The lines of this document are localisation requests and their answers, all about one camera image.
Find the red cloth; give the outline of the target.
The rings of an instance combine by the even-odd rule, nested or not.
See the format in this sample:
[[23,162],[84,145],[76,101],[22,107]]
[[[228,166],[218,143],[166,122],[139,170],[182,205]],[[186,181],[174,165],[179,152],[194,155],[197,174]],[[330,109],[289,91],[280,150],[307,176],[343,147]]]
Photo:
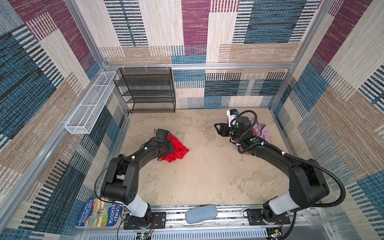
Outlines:
[[158,148],[156,156],[158,162],[166,161],[172,163],[176,160],[181,160],[190,151],[177,137],[174,137],[169,132],[166,133],[166,137],[162,140],[150,139],[150,146]]

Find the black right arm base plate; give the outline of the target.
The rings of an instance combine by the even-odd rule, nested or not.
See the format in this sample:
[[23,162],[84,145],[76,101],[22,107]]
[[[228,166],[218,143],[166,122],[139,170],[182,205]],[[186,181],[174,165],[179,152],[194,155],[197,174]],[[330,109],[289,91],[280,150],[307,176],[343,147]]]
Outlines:
[[243,211],[243,217],[248,219],[250,226],[281,226],[289,225],[291,223],[288,213],[276,215],[272,211],[264,211],[264,209],[245,209]]

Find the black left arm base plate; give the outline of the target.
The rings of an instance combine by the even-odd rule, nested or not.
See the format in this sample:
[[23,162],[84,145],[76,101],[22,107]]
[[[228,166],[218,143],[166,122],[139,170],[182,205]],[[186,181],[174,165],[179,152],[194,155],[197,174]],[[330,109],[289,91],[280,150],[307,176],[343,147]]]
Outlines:
[[128,216],[124,221],[124,230],[150,230],[164,229],[166,225],[167,214],[166,212],[154,212],[151,217],[138,218]]

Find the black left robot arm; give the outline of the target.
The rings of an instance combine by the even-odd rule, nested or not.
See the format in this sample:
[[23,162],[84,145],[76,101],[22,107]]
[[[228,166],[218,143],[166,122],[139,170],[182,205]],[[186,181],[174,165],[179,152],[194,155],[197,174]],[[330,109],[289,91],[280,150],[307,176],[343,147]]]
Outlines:
[[169,131],[157,129],[155,133],[133,154],[113,158],[101,184],[102,198],[123,205],[137,218],[145,218],[150,207],[138,195],[140,169],[154,159],[163,160],[174,151],[171,142],[173,135]]

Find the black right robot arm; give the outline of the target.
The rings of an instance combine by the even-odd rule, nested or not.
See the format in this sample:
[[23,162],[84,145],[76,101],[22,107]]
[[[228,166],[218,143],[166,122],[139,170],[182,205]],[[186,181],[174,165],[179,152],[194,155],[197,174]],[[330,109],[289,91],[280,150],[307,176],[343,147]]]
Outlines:
[[250,126],[251,122],[247,119],[231,127],[226,123],[214,124],[218,135],[229,137],[241,154],[249,153],[261,158],[288,176],[288,192],[263,204],[262,215],[265,222],[273,223],[288,211],[312,207],[330,193],[318,162],[293,159],[263,138],[255,136],[249,129]]

